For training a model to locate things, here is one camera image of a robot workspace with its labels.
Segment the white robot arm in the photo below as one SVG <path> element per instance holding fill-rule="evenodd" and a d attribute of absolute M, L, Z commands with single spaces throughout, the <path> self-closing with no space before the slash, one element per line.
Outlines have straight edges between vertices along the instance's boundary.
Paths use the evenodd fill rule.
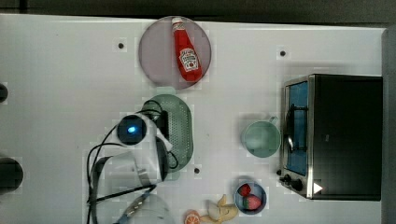
<path fill-rule="evenodd" d="M 168 153 L 173 145 L 156 123 L 143 114 L 131 114 L 120 120 L 109 132 L 116 137 L 117 155 L 96 159 L 89 171 L 88 205 L 92 224 L 127 224 L 157 185 L 169 173 Z M 131 193 L 139 195 L 124 207 L 121 215 L 105 215 L 110 201 Z"/>

